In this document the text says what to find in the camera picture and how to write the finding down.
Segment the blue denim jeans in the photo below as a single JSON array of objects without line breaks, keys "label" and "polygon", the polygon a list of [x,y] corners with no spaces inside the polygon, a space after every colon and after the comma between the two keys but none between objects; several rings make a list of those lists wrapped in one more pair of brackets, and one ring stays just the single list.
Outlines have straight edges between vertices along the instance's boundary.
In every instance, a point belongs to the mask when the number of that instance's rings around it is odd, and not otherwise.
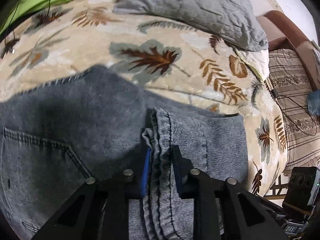
[{"label": "blue denim jeans", "polygon": [[103,66],[1,103],[1,211],[31,239],[88,178],[103,181],[150,160],[148,191],[129,205],[131,239],[192,239],[193,201],[177,193],[177,145],[212,178],[247,180],[241,115],[222,115],[148,92]]}]

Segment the leaf-patterned beige blanket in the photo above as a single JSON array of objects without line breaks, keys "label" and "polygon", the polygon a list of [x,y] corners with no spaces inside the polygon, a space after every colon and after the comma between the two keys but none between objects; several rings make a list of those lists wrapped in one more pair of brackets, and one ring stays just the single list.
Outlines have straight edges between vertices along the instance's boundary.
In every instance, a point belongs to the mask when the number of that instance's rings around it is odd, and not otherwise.
[{"label": "leaf-patterned beige blanket", "polygon": [[265,195],[287,158],[283,119],[268,91],[269,53],[240,50],[167,18],[113,13],[116,0],[44,9],[1,47],[1,100],[94,64],[136,85],[215,113],[243,116],[250,192]]}]

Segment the brown headboard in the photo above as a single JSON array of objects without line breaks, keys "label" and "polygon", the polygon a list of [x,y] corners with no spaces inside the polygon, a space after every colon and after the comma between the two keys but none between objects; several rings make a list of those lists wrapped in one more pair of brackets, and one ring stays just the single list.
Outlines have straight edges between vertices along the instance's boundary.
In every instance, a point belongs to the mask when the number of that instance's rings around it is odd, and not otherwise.
[{"label": "brown headboard", "polygon": [[316,47],[307,36],[282,12],[272,10],[256,18],[264,29],[269,51],[292,49],[298,55],[311,83],[312,90],[319,89],[319,72],[314,53]]}]

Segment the grey quilted pillow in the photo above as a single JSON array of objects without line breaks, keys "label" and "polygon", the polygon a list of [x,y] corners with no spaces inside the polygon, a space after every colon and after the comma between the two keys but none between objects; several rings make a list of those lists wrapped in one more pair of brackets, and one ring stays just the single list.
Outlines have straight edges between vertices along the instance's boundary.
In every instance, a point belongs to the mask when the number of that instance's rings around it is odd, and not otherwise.
[{"label": "grey quilted pillow", "polygon": [[116,14],[156,15],[182,21],[253,52],[268,49],[251,0],[119,0]]}]

